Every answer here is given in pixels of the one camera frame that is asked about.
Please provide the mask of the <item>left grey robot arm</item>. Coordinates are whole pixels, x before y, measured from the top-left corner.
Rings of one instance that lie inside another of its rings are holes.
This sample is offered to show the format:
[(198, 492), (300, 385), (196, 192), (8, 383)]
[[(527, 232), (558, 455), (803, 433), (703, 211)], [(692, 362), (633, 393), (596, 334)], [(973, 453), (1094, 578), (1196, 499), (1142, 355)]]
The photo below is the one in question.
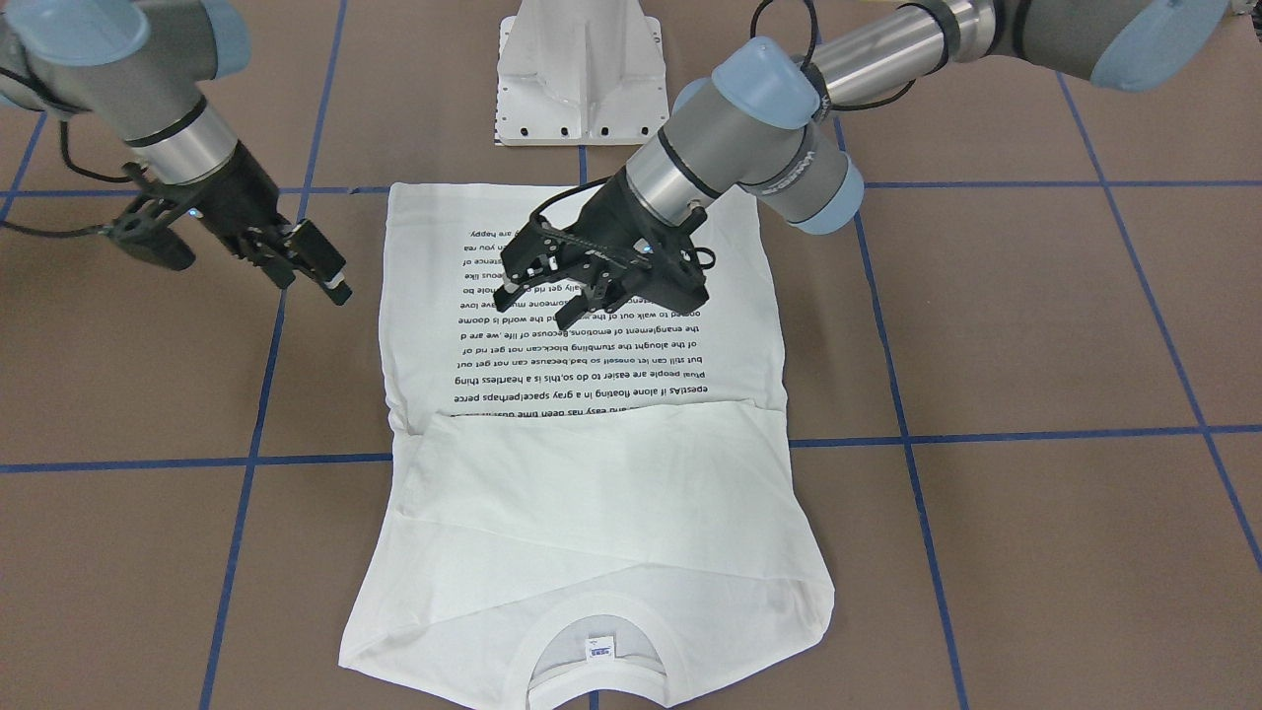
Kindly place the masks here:
[(864, 177), (819, 136), (830, 112), (883, 107), (948, 64), (996, 54), (1143, 93), (1199, 53), (1225, 13), (1225, 1), (905, 1), (801, 55), (752, 35), (681, 90), (626, 166), (588, 184), (573, 224), (528, 216), (502, 248), (493, 306), (570, 280), (581, 289), (557, 311), (560, 329), (631, 300), (697, 311), (714, 256), (692, 237), (724, 193), (745, 190), (806, 235), (857, 214)]

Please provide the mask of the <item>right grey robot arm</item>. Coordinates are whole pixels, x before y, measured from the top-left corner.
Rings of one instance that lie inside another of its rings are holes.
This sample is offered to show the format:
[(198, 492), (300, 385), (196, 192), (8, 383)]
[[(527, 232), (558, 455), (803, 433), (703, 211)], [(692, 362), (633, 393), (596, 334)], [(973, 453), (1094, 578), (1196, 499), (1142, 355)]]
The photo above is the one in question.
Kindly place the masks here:
[(290, 222), (279, 189), (202, 93), (249, 64), (244, 16), (228, 1), (8, 1), (3, 103), (50, 115), (61, 153), (69, 119), (95, 113), (134, 153), (119, 182), (138, 195), (90, 228), (172, 271), (194, 253), (173, 230), (191, 214), (276, 288), (303, 274), (334, 305), (351, 296), (345, 257), (308, 219)]

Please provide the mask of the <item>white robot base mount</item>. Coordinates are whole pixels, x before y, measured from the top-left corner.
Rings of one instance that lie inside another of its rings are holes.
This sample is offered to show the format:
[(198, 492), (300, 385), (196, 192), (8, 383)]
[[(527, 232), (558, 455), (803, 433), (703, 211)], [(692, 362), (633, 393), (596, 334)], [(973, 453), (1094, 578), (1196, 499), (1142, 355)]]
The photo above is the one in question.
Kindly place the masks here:
[(637, 1), (524, 1), (497, 72), (505, 148), (641, 145), (668, 119), (663, 26)]

